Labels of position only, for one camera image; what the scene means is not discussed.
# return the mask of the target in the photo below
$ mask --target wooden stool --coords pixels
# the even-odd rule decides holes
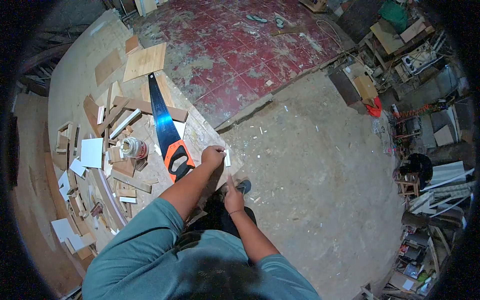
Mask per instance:
[[[395,180],[399,187],[399,195],[408,196],[415,195],[416,197],[420,194],[420,179],[417,173],[407,174],[407,178],[411,180]]]

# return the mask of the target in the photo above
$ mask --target glue jar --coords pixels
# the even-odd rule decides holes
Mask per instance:
[[[134,137],[127,137],[121,141],[120,151],[125,156],[142,159],[148,154],[148,145]]]

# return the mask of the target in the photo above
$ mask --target hand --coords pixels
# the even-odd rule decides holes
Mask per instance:
[[[224,147],[222,146],[208,146],[202,152],[202,165],[208,165],[215,170],[222,164],[223,158],[227,155]]]
[[[227,188],[228,191],[225,195],[225,209],[227,212],[230,214],[239,210],[243,211],[245,206],[243,195],[233,185],[233,179],[230,175],[227,178]]]

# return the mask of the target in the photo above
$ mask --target orange saw handle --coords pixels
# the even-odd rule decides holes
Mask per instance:
[[[187,157],[187,160],[184,161],[177,168],[177,170],[173,171],[173,163],[184,156]],[[163,162],[165,163],[170,178],[174,183],[179,181],[183,176],[187,175],[188,171],[195,169],[193,159],[190,156],[190,153],[188,153],[187,146],[185,146],[185,142],[183,140],[178,140],[168,146],[167,155],[165,156],[165,160]]]

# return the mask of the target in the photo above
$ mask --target flip-flop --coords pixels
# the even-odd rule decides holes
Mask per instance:
[[[277,26],[278,28],[283,28],[283,20],[282,20],[282,18],[280,18],[280,17],[278,17],[278,16],[275,17],[275,22],[276,22],[276,26]]]
[[[259,16],[256,15],[251,15],[247,14],[247,19],[252,20],[252,21],[257,21],[260,23],[267,23],[268,21],[266,19],[260,18]]]

